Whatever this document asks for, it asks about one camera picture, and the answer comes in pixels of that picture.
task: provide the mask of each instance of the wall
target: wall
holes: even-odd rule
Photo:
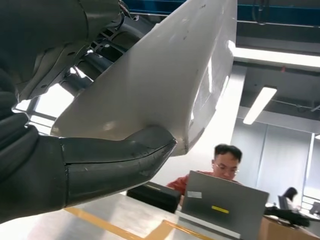
[[[247,125],[242,121],[240,118],[236,120],[231,141],[232,145],[242,151],[239,172],[235,179],[245,186],[255,188],[258,180],[267,125],[260,122]]]
[[[186,155],[169,158],[152,181],[166,185],[190,170],[211,171],[214,146],[231,142],[246,70],[245,67],[233,66],[223,100],[203,135]]]
[[[240,119],[244,119],[249,111],[249,109],[250,108],[248,107],[240,106],[238,108],[238,117]],[[262,111],[257,118],[256,122],[286,129],[294,129],[301,132],[320,133],[320,121],[269,111]]]
[[[237,179],[249,187],[271,193],[270,202],[278,202],[277,196],[288,187],[298,190],[299,195],[295,199],[297,205],[301,204],[302,195],[303,191],[306,194],[306,190],[310,197],[320,197],[318,174],[320,140],[314,140],[313,152],[312,147],[312,133],[318,132],[319,121],[263,111],[253,125],[243,124],[242,120],[248,110],[239,108],[239,119],[232,140],[232,144],[243,151]],[[265,138],[261,146],[263,131]],[[303,201],[312,200],[303,197]]]

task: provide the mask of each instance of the ceiling light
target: ceiling light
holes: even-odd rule
[[[257,99],[253,103],[247,116],[243,120],[244,124],[251,125],[254,123],[277,91],[275,87],[263,87]]]
[[[251,59],[258,61],[300,65],[313,68],[320,68],[320,57],[312,55],[303,55],[295,53],[286,53],[278,51],[266,51],[258,49],[249,49],[235,47],[232,48],[232,54],[238,59]]]

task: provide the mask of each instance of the cardboard box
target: cardboard box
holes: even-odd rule
[[[292,228],[281,224],[276,219],[263,217],[258,240],[320,240],[320,238],[302,227]]]

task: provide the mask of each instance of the gray laptop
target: gray laptop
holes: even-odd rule
[[[181,212],[257,240],[269,193],[190,171]]]

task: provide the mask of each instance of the blue beam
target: blue beam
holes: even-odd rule
[[[151,15],[169,15],[186,0],[124,0],[131,12]],[[238,21],[254,21],[252,5],[238,5]],[[269,7],[265,22],[287,25],[320,26],[320,8],[300,8],[275,6]]]

